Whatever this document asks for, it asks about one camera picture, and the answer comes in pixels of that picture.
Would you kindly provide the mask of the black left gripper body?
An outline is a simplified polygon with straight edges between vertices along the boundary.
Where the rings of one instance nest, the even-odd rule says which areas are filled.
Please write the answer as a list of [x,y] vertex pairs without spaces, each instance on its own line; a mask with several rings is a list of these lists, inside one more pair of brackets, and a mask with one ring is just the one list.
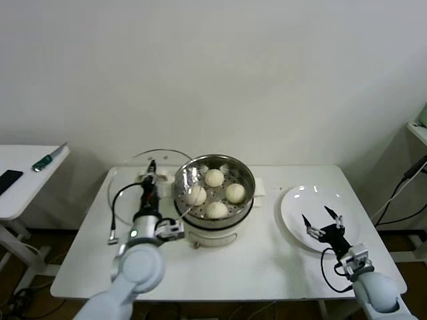
[[141,182],[143,193],[141,195],[141,203],[139,213],[141,216],[152,215],[155,217],[161,217],[159,212],[159,194],[156,183],[144,183]]

